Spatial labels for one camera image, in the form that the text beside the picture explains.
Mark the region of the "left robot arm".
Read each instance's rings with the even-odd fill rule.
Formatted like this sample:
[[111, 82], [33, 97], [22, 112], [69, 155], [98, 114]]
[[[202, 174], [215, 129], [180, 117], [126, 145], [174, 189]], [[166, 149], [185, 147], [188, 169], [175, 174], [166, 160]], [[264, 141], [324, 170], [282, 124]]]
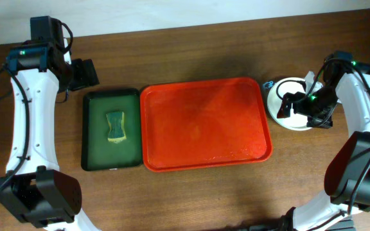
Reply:
[[55, 151], [57, 94], [97, 85], [92, 60], [71, 58], [69, 27], [58, 19], [30, 20], [31, 38], [10, 50], [3, 71], [14, 96], [13, 140], [0, 204], [19, 222], [45, 230], [94, 230], [82, 209], [77, 179], [60, 171]]

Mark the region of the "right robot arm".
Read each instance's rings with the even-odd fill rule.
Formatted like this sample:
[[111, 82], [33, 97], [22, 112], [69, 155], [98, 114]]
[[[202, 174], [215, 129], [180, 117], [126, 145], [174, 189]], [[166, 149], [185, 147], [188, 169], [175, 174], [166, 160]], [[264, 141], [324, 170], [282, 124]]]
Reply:
[[299, 80], [303, 90], [279, 93], [285, 78], [273, 86], [278, 110], [271, 116], [281, 123], [301, 115], [307, 128], [328, 129], [341, 104], [349, 139], [329, 164], [324, 189], [308, 203], [292, 207], [275, 225], [258, 230], [354, 230], [353, 216], [370, 212], [370, 64], [353, 55], [335, 51], [328, 55], [312, 80]]

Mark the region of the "yellow green scrub sponge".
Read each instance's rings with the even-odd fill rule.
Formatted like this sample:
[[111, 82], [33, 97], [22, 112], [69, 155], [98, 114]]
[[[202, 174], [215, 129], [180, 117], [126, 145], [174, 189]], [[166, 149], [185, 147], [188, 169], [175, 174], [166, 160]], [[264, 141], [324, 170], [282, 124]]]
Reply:
[[120, 143], [126, 137], [125, 132], [125, 113], [123, 111], [109, 112], [106, 114], [109, 125], [107, 139], [109, 142]]

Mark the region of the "white plate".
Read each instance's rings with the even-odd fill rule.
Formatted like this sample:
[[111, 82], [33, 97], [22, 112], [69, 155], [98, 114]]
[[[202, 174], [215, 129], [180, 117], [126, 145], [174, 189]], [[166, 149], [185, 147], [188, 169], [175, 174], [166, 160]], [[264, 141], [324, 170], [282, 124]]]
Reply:
[[295, 94], [296, 92], [305, 93], [306, 87], [303, 87], [303, 84], [306, 83], [304, 78], [297, 78], [297, 77], [289, 77], [279, 80], [268, 91], [266, 106], [268, 112], [275, 120], [275, 122], [281, 125], [284, 128], [289, 130], [295, 131], [305, 131], [309, 130], [310, 127], [307, 127], [308, 119], [305, 115], [295, 114], [293, 110], [291, 110], [290, 117], [278, 119], [277, 114], [282, 104], [282, 100], [277, 96], [276, 89], [279, 85], [282, 85], [279, 89], [279, 95], [283, 96], [285, 93], [292, 93]]

